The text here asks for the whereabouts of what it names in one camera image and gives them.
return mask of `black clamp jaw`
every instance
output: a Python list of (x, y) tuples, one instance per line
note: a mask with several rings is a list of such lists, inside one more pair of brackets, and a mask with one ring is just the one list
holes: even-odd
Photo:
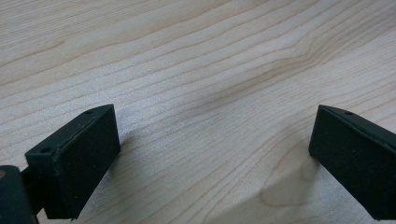
[(38, 223), (47, 217), (77, 218), (120, 153), (113, 105), (77, 116), (29, 150), (29, 166), (0, 166), (0, 223)]
[(374, 219), (396, 219), (396, 134), (320, 105), (309, 153)]

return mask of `black plastic block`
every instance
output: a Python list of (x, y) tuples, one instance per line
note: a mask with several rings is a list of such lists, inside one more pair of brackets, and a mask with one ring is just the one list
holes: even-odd
[(375, 219), (396, 219), (396, 135), (349, 111), (320, 105), (309, 146)]
[(48, 218), (77, 218), (120, 152), (113, 105), (88, 110), (26, 153)]

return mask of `black object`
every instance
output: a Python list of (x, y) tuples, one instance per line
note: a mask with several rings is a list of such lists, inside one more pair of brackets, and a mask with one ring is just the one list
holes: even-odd
[(309, 153), (374, 219), (396, 219), (396, 134), (320, 105)]
[(119, 152), (114, 106), (85, 111), (29, 150), (21, 174), (0, 166), (0, 223), (35, 223), (43, 207), (48, 218), (77, 218)]

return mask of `light wooden table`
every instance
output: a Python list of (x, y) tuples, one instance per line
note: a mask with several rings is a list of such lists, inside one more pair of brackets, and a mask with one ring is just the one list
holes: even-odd
[(395, 1), (4, 0), (0, 52), (2, 164), (116, 107), (73, 223), (376, 223), (307, 148), (319, 104), (396, 132)]

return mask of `wood grain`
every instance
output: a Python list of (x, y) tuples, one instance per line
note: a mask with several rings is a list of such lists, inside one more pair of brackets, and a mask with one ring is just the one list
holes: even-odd
[(375, 223), (307, 147), (319, 104), (396, 132), (394, 1), (1, 1), (0, 52), (2, 164), (116, 107), (74, 223)]

